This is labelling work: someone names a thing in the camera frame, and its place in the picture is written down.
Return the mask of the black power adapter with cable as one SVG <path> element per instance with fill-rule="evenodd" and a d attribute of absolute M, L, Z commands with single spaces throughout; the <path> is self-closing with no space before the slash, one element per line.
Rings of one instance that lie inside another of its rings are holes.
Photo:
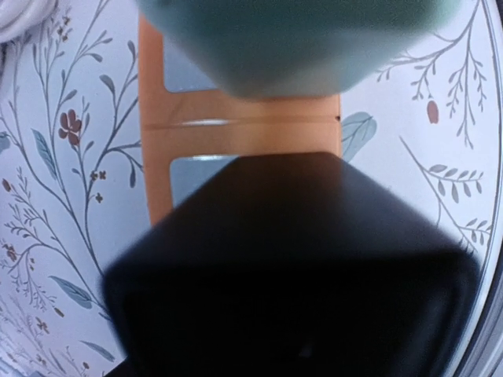
<path fill-rule="evenodd" d="M 235 159 L 106 271 L 139 376 L 441 376 L 479 263 L 330 153 Z"/>

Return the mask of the orange power strip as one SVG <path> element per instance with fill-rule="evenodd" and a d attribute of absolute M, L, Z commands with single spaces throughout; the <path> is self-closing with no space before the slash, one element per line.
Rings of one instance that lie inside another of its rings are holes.
<path fill-rule="evenodd" d="M 330 152 L 342 156 L 340 97 L 243 100 L 220 90 L 172 93 L 163 83 L 163 37 L 138 25 L 138 99 L 145 191 L 152 224 L 173 206 L 171 162 L 199 155 Z"/>

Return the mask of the green plug adapter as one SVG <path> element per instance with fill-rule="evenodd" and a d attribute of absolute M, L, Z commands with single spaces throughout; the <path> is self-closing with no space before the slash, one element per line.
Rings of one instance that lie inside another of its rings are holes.
<path fill-rule="evenodd" d="M 458 1 L 140 1 L 145 19 L 215 88 L 242 98 L 324 97 L 361 82 Z"/>

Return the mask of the light blue power strip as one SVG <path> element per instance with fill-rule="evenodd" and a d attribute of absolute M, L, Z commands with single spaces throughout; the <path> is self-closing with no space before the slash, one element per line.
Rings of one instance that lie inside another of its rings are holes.
<path fill-rule="evenodd" d="M 1 43 L 13 40 L 42 23 L 56 5 L 56 0 L 1 1 Z"/>

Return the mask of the floral table mat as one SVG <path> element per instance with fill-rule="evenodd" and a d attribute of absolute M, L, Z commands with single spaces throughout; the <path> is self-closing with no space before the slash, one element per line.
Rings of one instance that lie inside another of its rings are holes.
<path fill-rule="evenodd" d="M 1 373 L 102 376 L 123 359 L 98 283 L 150 223 L 138 88 L 161 41 L 132 1 L 53 1 L 1 48 Z M 480 262 L 502 241 L 502 26 L 464 1 L 332 102 L 343 157 Z"/>

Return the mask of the front aluminium rail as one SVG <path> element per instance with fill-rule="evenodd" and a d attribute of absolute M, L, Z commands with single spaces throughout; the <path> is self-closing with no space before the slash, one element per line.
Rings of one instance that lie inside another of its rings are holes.
<path fill-rule="evenodd" d="M 466 1 L 471 10 L 461 41 L 460 71 L 453 77 L 450 115 L 459 121 L 463 146 L 454 159 L 459 174 L 453 190 L 462 208 L 449 207 L 460 245 L 477 258 L 481 277 L 455 376 L 502 374 L 502 3 Z"/>

